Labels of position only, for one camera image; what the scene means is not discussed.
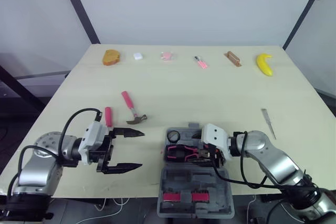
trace red hammer handle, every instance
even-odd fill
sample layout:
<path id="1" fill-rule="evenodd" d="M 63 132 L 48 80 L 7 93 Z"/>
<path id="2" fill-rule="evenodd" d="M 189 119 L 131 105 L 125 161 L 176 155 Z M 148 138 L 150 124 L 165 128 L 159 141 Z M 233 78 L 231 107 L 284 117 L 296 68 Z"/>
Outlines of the red hammer handle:
<path id="1" fill-rule="evenodd" d="M 128 95 L 127 91 L 121 92 L 121 95 L 122 95 L 122 97 L 124 97 L 124 100 L 127 104 L 127 107 L 129 109 L 134 109 L 133 102 L 132 102 L 130 96 Z"/>

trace banana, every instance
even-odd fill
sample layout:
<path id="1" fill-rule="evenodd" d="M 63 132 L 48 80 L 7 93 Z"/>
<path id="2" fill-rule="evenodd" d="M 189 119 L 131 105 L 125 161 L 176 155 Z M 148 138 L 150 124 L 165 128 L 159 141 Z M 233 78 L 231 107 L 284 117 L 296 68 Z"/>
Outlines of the banana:
<path id="1" fill-rule="evenodd" d="M 272 55 L 268 55 L 268 54 L 261 54 L 261 55 L 258 55 L 258 57 L 257 57 L 258 67 L 267 76 L 273 76 L 272 69 L 266 63 L 266 58 L 271 58 L 271 57 L 272 57 Z"/>

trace table surface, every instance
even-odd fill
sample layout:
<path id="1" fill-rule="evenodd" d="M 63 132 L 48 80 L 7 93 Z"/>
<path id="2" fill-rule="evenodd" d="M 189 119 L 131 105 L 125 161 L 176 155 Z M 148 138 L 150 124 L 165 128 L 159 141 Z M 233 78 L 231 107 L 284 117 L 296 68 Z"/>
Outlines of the table surface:
<path id="1" fill-rule="evenodd" d="M 120 51 L 119 63 L 102 64 L 107 49 Z M 223 56 L 229 50 L 241 59 L 241 67 L 235 67 Z M 172 51 L 174 59 L 163 61 L 163 51 Z M 134 60 L 135 52 L 141 52 L 143 60 Z M 256 56 L 263 52 L 273 55 L 268 59 L 273 77 L 264 75 L 256 65 Z M 201 56 L 208 68 L 200 68 L 193 56 Z M 54 197 L 157 197 L 166 129 L 187 127 L 188 122 L 213 123 L 230 135 L 233 131 L 263 131 L 275 147 L 284 150 L 302 170 L 306 169 L 318 186 L 336 189 L 335 117 L 280 47 L 91 45 L 1 174 L 0 193 L 6 193 L 17 171 L 20 150 L 47 132 L 61 131 L 77 110 L 94 107 L 103 111 L 110 106 L 114 126 L 128 127 L 126 120 L 132 119 L 132 114 L 121 96 L 124 90 L 129 92 L 139 114 L 145 113 L 148 120 L 132 126 L 145 136 L 114 140 L 110 165 L 132 162 L 141 163 L 142 167 L 120 175 L 97 173 L 96 164 L 64 168 Z M 276 140 L 261 108 L 268 110 Z M 93 118 L 91 112 L 76 117 L 67 134 L 82 137 Z M 260 182 L 264 175 L 258 164 L 245 159 L 244 165 L 248 180 Z M 230 178 L 241 180 L 239 158 L 227 162 L 225 167 Z M 232 184 L 232 192 L 279 193 L 236 184 Z"/>

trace red tool holder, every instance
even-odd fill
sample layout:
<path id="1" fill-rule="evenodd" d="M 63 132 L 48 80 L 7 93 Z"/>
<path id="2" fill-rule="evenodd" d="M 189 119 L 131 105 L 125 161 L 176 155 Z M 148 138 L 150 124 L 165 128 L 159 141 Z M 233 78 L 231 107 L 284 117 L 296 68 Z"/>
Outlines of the red tool holder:
<path id="1" fill-rule="evenodd" d="M 180 193 L 164 193 L 163 201 L 181 202 Z M 191 193 L 192 202 L 209 202 L 209 193 Z"/>

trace pink handle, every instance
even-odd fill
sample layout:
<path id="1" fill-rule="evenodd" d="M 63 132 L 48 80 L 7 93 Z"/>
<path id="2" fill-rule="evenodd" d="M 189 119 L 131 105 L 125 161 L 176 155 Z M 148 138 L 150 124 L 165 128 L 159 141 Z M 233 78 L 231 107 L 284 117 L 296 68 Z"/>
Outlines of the pink handle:
<path id="1" fill-rule="evenodd" d="M 110 107 L 105 107 L 105 122 L 107 127 L 112 127 L 112 110 Z"/>
<path id="2" fill-rule="evenodd" d="M 132 102 L 130 96 L 128 95 L 127 91 L 121 92 L 121 95 L 122 95 L 122 97 L 124 97 L 124 100 L 125 100 L 128 108 L 129 109 L 134 109 L 133 102 Z"/>

